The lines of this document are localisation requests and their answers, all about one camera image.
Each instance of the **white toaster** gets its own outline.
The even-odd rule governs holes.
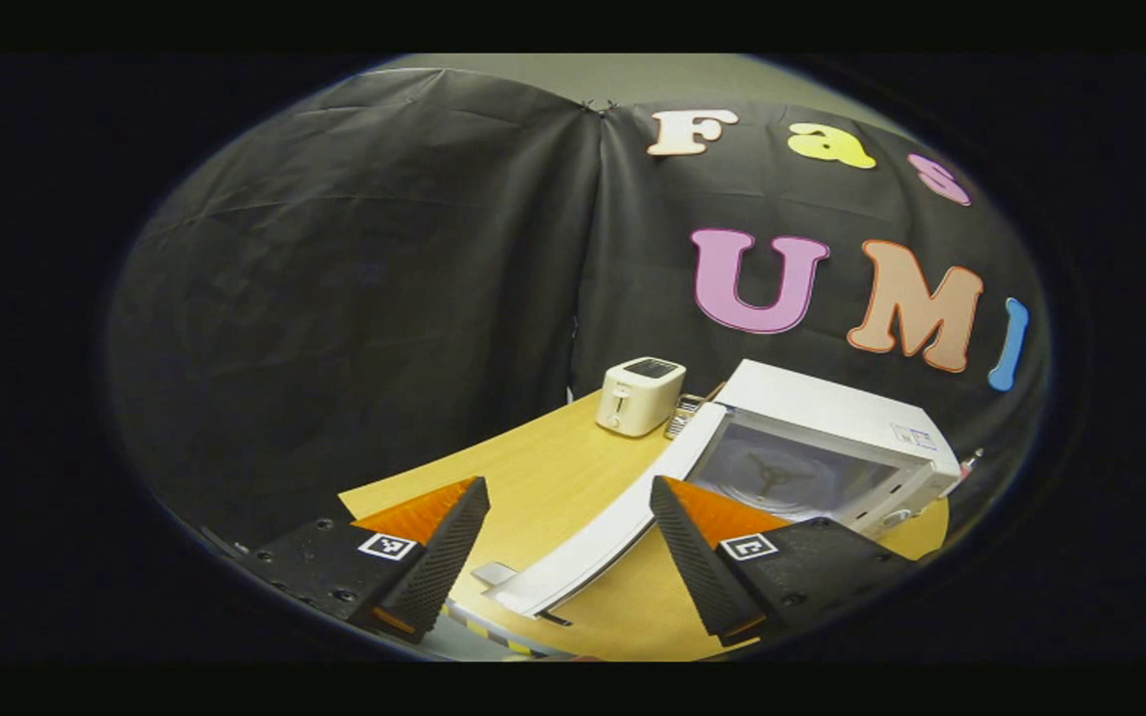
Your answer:
[[[609,368],[595,422],[628,436],[649,434],[673,416],[686,372],[659,357],[636,357]]]

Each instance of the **white microwave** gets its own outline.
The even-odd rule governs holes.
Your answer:
[[[923,409],[743,361],[652,465],[581,532],[521,572],[486,565],[484,592],[536,620],[614,565],[653,524],[653,478],[725,494],[788,521],[829,517],[877,540],[958,483]]]

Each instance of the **gray wall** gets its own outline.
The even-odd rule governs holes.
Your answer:
[[[602,108],[662,100],[749,100],[803,104],[909,136],[904,127],[868,105],[837,94],[800,70],[747,55],[493,54],[406,55],[372,69],[449,68],[489,73],[542,87]]]

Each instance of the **letter u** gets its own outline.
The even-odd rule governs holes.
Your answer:
[[[829,258],[827,245],[808,238],[782,236],[772,241],[780,253],[780,294],[768,307],[747,305],[737,296],[741,274],[741,257],[754,245],[754,237],[737,230],[698,230],[692,233],[697,245],[697,305],[701,312],[724,326],[774,335],[799,325],[808,313],[816,263]]]

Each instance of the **yellow letter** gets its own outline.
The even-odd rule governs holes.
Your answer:
[[[692,141],[692,135],[700,134],[705,141],[715,141],[723,135],[723,125],[735,125],[740,119],[727,109],[688,109],[683,112],[657,112],[653,118],[660,123],[657,131],[657,144],[649,148],[654,157],[673,157],[673,155],[700,155],[705,144]],[[704,118],[700,124],[692,119]]]
[[[936,335],[923,354],[924,361],[941,371],[967,370],[967,344],[975,322],[975,304],[984,282],[966,268],[949,268],[936,293],[927,294],[927,281],[918,259],[904,245],[888,241],[865,241],[864,254],[873,259],[873,292],[864,323],[847,333],[856,348],[887,353],[895,348],[892,321],[901,318],[901,348],[906,357],[918,353]]]
[[[838,160],[848,167],[859,170],[873,168],[873,157],[864,152],[861,140],[847,134],[841,128],[824,125],[795,124],[790,126],[795,136],[790,137],[790,148],[803,157]]]

